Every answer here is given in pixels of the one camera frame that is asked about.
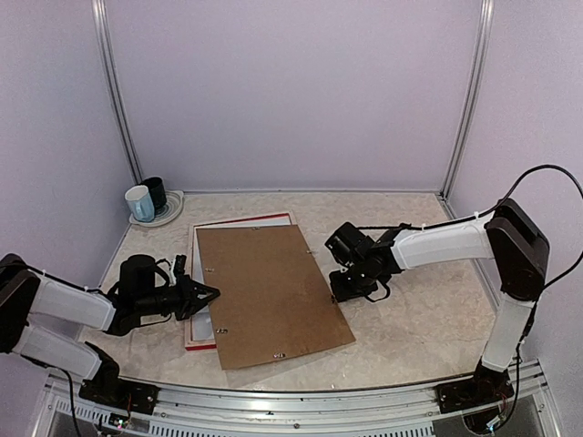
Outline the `light blue mug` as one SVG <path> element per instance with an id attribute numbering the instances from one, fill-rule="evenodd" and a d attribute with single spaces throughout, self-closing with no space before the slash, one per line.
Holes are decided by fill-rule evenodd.
<path id="1" fill-rule="evenodd" d="M 155 218 L 155 208 L 149 190 L 145 185 L 136 185 L 128 189 L 124 199 L 134 220 L 149 223 Z"/>

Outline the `aluminium corner post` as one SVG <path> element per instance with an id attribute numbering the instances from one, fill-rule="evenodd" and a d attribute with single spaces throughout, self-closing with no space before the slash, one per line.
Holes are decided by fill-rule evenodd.
<path id="1" fill-rule="evenodd" d="M 465 92 L 464 104 L 462 106 L 462 113 L 455 134 L 454 148 L 449 159 L 447 170 L 445 172 L 444 183 L 440 190 L 440 196 L 444 203 L 447 203 L 452 196 L 476 111 L 482 76 L 486 65 L 494 9 L 494 0 L 483 0 L 481 2 L 480 16 L 476 31 L 476 44 L 472 56 L 472 63 L 468 85 Z"/>
<path id="2" fill-rule="evenodd" d="M 104 0 L 93 0 L 91 5 L 107 91 L 118 126 L 122 149 L 128 162 L 130 175 L 135 183 L 139 183 L 143 179 L 142 168 L 131 136 L 128 116 L 118 80 L 112 39 L 108 27 L 107 3 Z"/>

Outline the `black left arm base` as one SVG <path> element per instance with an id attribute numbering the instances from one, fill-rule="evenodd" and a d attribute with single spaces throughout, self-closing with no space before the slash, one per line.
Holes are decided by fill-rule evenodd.
<path id="1" fill-rule="evenodd" d="M 116 380 L 106 385 L 85 381 L 79 390 L 79 397 L 130 413 L 152 415 L 159 391 L 158 386 L 136 381 Z"/>

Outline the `dark green mug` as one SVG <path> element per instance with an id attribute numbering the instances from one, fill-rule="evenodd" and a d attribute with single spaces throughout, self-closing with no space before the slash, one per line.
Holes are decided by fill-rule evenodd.
<path id="1" fill-rule="evenodd" d="M 148 188 L 155 214 L 161 214 L 168 203 L 163 179 L 161 177 L 145 178 L 141 184 Z"/>

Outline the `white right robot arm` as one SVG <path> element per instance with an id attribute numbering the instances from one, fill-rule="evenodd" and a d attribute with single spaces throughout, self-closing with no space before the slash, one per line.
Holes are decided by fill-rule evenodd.
<path id="1" fill-rule="evenodd" d="M 409 223 L 369 228 L 343 223 L 326 240 L 340 269 L 329 276 L 336 301 L 370 299 L 406 270 L 467 259 L 491 259 L 501 281 L 496 319 L 465 394 L 484 404 L 508 383 L 508 368 L 534 323 L 537 304 L 550 286 L 573 271 L 547 278 L 550 243 L 528 214 L 506 193 L 473 215 L 434 225 Z"/>

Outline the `left aluminium corner post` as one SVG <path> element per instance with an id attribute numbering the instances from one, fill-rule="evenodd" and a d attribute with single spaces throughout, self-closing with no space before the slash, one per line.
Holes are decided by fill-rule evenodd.
<path id="1" fill-rule="evenodd" d="M 128 116 L 118 80 L 112 39 L 108 27 L 107 3 L 104 0 L 93 0 L 91 5 L 107 91 L 118 126 L 122 149 L 128 162 L 130 175 L 135 183 L 139 183 L 143 179 L 142 168 L 131 136 Z"/>

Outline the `brown cardboard backing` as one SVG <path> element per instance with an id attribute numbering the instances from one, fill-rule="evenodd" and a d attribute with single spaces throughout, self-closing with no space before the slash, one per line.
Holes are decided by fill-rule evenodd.
<path id="1" fill-rule="evenodd" d="M 239 370 L 355 341 L 296 225 L 197 231 L 220 366 Z"/>

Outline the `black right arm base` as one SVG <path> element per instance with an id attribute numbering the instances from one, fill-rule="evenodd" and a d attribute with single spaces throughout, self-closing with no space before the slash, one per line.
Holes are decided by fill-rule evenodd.
<path id="1" fill-rule="evenodd" d="M 442 414 L 510 399 L 515 395 L 508 370 L 492 371 L 481 361 L 471 377 L 438 384 L 435 393 Z"/>

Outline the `white round plate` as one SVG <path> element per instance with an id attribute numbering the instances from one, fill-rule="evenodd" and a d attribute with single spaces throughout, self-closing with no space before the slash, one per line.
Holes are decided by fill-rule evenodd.
<path id="1" fill-rule="evenodd" d="M 167 190 L 167 203 L 163 209 L 156 213 L 155 218 L 150 222 L 140 222 L 132 215 L 129 215 L 128 223 L 131 225 L 141 226 L 143 228 L 158 228 L 165 226 L 175 220 L 182 212 L 184 207 L 185 194 L 181 190 Z"/>

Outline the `red and black photo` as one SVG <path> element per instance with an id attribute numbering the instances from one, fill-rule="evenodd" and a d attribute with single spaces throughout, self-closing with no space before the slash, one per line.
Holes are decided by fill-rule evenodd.
<path id="1" fill-rule="evenodd" d="M 192 275 L 193 279 L 203 283 L 203 271 L 202 264 L 199 254 L 199 244 L 197 238 L 197 228 L 192 228 L 192 240 L 193 240 L 193 255 L 192 255 Z M 210 317 L 210 307 L 207 306 L 203 310 L 197 312 L 192 317 L 191 322 L 191 338 L 195 342 L 206 341 L 210 344 L 215 344 L 214 341 L 214 329 L 212 328 L 211 317 Z"/>

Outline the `aluminium front rail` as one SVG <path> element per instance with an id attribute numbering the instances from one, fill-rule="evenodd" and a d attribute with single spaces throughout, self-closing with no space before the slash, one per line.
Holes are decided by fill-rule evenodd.
<path id="1" fill-rule="evenodd" d="M 151 414 L 121 413 L 69 398 L 64 376 L 51 371 L 40 397 L 33 436 L 459 436 L 472 412 L 442 413 L 437 381 L 340 391 L 233 391 L 160 384 Z"/>

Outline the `right aluminium corner post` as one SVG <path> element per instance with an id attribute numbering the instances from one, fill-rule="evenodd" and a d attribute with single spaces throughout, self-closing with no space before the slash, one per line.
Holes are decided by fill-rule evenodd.
<path id="1" fill-rule="evenodd" d="M 494 9 L 494 0 L 483 0 L 481 2 L 480 16 L 476 31 L 476 44 L 472 56 L 472 63 L 468 85 L 465 92 L 464 104 L 462 106 L 462 113 L 455 134 L 454 148 L 449 159 L 447 170 L 445 172 L 444 183 L 440 190 L 440 196 L 444 203 L 447 203 L 452 196 L 476 111 L 482 76 L 486 65 Z"/>

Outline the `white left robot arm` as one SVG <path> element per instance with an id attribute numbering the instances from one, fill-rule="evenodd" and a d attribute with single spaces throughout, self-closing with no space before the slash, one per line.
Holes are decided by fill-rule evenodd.
<path id="1" fill-rule="evenodd" d="M 111 357 L 95 345 L 33 325 L 31 317 L 49 316 L 117 337 L 142 327 L 146 316 L 187 320 L 220 291 L 193 280 L 185 265 L 183 255 L 168 270 L 149 255 L 132 255 L 122 262 L 118 281 L 103 292 L 59 279 L 9 253 L 1 260 L 1 351 L 75 374 L 84 382 L 85 396 L 119 404 L 130 384 L 119 377 Z"/>

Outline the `red wooden picture frame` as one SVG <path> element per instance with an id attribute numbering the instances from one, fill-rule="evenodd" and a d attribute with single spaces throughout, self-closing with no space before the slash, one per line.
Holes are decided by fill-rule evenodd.
<path id="1" fill-rule="evenodd" d="M 197 231 L 199 229 L 232 229 L 252 227 L 288 226 L 296 223 L 291 211 L 267 213 L 258 216 L 222 219 L 189 226 L 189 266 L 190 276 L 197 282 L 204 282 L 204 274 L 199 254 Z M 214 329 L 210 319 L 210 309 L 205 307 L 184 323 L 184 347 L 187 351 L 204 351 L 216 348 Z"/>

